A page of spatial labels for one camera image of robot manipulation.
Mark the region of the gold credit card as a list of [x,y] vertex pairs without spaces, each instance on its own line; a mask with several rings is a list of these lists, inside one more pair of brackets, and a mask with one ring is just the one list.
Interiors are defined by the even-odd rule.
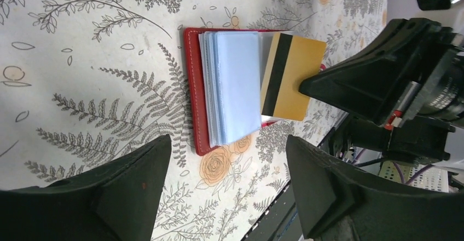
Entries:
[[310,97],[300,93],[299,86],[319,73],[326,46],[323,41],[285,31],[273,33],[260,90],[263,117],[305,118]]

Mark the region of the floral patterned table mat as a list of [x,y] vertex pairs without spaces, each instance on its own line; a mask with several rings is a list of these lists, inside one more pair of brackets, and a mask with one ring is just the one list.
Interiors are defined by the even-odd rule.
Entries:
[[289,134],[320,142],[340,111],[312,101],[200,157],[182,34],[276,29],[327,43],[332,66],[371,42],[387,0],[1,0],[1,189],[46,186],[168,134],[152,240],[240,240],[290,180]]

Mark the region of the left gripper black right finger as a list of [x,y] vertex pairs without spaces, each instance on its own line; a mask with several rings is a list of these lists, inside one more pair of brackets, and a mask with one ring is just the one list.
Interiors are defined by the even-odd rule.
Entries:
[[389,181],[289,135],[286,154],[305,238],[463,240],[463,194]]

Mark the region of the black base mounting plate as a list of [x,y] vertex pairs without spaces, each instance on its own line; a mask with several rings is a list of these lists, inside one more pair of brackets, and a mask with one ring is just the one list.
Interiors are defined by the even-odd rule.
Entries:
[[289,182],[242,237],[243,241],[303,240],[300,220]]

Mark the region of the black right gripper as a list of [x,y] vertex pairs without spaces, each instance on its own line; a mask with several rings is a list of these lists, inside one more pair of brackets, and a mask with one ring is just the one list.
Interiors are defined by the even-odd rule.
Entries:
[[401,162],[446,162],[448,135],[463,127],[461,38],[429,19],[393,19],[299,91],[352,114],[346,138],[355,146]]

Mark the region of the red leather card holder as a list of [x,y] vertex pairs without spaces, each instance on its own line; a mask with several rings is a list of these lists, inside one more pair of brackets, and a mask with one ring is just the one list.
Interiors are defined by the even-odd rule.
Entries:
[[194,145],[199,156],[282,120],[260,114],[260,90],[274,32],[281,31],[184,30]]

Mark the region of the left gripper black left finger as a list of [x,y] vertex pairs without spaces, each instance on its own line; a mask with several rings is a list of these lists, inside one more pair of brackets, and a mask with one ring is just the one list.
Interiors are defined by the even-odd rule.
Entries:
[[1,192],[1,240],[150,240],[171,138],[47,187]]

